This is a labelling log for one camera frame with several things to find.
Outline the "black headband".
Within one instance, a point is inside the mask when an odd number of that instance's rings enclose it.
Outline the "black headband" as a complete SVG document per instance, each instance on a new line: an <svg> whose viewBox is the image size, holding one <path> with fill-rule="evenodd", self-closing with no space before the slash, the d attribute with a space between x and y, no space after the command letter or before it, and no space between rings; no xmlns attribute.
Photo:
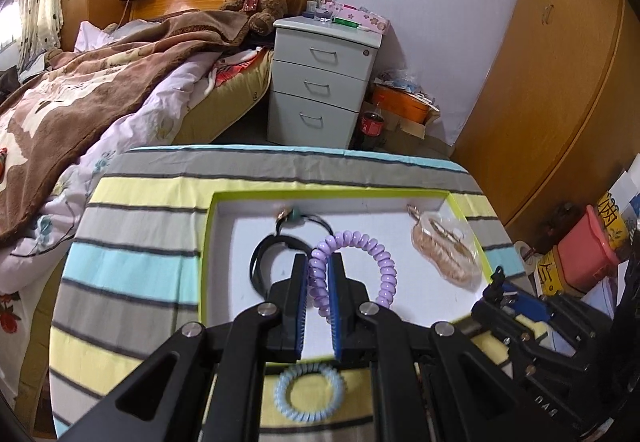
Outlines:
<svg viewBox="0 0 640 442"><path fill-rule="evenodd" d="M294 236L270 234L258 243L250 257L250 282L264 299L268 297L271 285L288 275L283 269L283 256L287 250L309 257L311 246Z"/></svg>

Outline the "black charm hair elastic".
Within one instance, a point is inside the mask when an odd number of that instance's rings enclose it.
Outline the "black charm hair elastic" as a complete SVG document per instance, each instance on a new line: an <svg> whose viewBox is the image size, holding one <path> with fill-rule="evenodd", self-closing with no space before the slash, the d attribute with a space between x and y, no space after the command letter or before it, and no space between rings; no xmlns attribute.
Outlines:
<svg viewBox="0 0 640 442"><path fill-rule="evenodd" d="M329 235L334 234L331 225L325 219L322 219L320 215L305 213L297 207L291 207L281 210L277 215L274 235L281 236L282 229L285 226L298 226L307 222L321 226Z"/></svg>

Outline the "large translucent hair claw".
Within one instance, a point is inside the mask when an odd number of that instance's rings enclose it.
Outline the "large translucent hair claw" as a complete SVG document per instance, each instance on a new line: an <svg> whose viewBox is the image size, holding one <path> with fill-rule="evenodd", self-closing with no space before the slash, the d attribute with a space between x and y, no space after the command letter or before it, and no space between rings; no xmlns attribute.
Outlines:
<svg viewBox="0 0 640 442"><path fill-rule="evenodd" d="M411 230L414 249L448 283L466 289L475 287L480 282L482 266L468 223L457 217L422 212L422 223L414 223Z"/></svg>

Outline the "yellow tin box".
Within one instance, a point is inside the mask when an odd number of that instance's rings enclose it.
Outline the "yellow tin box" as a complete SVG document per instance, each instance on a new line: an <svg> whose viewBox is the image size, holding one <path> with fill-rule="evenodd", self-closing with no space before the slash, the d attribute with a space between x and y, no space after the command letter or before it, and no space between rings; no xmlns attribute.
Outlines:
<svg viewBox="0 0 640 442"><path fill-rule="evenodd" d="M554 246L538 260L535 275L541 295L556 295L559 292L570 292L570 286L568 286L564 277L563 266L557 246Z"/></svg>

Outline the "white paper roll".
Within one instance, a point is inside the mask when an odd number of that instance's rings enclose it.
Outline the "white paper roll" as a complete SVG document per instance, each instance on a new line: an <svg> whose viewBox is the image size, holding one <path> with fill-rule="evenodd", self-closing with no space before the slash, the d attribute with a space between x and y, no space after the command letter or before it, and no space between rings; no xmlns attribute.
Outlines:
<svg viewBox="0 0 640 442"><path fill-rule="evenodd" d="M523 240L516 241L514 243L514 248L521 257L523 265L526 267L527 271L533 271L537 265L540 254Z"/></svg>

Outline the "pink plastic bucket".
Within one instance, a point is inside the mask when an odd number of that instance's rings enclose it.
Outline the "pink plastic bucket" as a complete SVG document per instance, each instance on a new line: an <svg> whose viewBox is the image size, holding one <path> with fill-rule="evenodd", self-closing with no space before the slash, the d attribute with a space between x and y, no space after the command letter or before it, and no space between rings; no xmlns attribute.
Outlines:
<svg viewBox="0 0 640 442"><path fill-rule="evenodd" d="M566 284L580 292L588 292L604 277L612 276L620 264L591 205L558 243L558 254Z"/></svg>

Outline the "striped tablecloth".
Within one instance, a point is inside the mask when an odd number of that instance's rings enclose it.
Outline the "striped tablecloth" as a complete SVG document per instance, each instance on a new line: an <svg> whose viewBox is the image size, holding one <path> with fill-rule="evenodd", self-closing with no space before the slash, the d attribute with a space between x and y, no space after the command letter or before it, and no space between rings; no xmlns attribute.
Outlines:
<svg viewBox="0 0 640 442"><path fill-rule="evenodd" d="M200 310L206 212L223 189L441 189L491 269L523 264L473 177L449 160L260 145L142 147L118 155L78 225L50 332L57 433L88 413Z"/></svg>

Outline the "cola bottle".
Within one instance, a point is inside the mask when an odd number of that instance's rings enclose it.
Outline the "cola bottle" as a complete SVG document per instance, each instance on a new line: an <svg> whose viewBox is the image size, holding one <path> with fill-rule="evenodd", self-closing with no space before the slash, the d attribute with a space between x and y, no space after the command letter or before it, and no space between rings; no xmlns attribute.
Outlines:
<svg viewBox="0 0 640 442"><path fill-rule="evenodd" d="M374 149L384 128L385 119L379 105L365 111L360 120L361 148L363 150Z"/></svg>

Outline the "large wooden wardrobe right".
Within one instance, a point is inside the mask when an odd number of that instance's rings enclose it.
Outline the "large wooden wardrobe right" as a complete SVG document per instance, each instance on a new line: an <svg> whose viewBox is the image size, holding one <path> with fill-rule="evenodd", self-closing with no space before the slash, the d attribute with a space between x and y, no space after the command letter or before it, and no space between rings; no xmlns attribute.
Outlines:
<svg viewBox="0 0 640 442"><path fill-rule="evenodd" d="M639 149L628 0L518 0L454 146L511 238L548 251Z"/></svg>

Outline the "orange storage bin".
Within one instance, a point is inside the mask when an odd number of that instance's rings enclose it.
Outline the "orange storage bin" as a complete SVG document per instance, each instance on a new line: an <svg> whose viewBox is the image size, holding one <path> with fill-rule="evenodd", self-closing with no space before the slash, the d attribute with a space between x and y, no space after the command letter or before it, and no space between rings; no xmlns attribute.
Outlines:
<svg viewBox="0 0 640 442"><path fill-rule="evenodd" d="M373 85L371 87L371 104L399 118L425 124L434 116L433 109L427 102L416 98L402 90Z"/></svg>

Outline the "grey drawer nightstand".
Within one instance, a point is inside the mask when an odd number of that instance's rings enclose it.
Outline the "grey drawer nightstand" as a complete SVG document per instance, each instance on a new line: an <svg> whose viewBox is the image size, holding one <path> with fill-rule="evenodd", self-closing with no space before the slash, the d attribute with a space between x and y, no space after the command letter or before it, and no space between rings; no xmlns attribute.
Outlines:
<svg viewBox="0 0 640 442"><path fill-rule="evenodd" d="M303 16L274 28L268 141L346 149L382 36Z"/></svg>

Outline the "pink floral box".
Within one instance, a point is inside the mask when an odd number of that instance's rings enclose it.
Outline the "pink floral box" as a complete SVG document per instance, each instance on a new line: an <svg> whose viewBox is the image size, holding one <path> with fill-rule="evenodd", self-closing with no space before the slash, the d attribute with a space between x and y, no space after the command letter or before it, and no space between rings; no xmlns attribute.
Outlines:
<svg viewBox="0 0 640 442"><path fill-rule="evenodd" d="M369 9L348 4L335 4L332 12L334 24L384 35L390 22Z"/></svg>

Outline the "brown fleece blanket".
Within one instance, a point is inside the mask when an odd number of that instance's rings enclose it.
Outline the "brown fleece blanket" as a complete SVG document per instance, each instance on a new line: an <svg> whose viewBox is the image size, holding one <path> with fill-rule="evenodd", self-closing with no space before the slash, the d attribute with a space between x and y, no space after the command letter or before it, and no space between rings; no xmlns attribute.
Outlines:
<svg viewBox="0 0 640 442"><path fill-rule="evenodd" d="M160 81L201 52L235 50L248 18L192 10L85 53L55 53L50 70L1 105L1 241L10 243L44 205L60 175Z"/></svg>

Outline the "dotted curtain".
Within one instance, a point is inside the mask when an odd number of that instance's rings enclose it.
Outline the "dotted curtain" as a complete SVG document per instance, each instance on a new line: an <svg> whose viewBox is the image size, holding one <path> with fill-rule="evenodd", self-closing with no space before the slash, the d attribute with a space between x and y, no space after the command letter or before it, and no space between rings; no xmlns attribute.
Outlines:
<svg viewBox="0 0 640 442"><path fill-rule="evenodd" d="M28 69L42 53L60 46L64 24L62 0L18 0L22 33L17 68Z"/></svg>

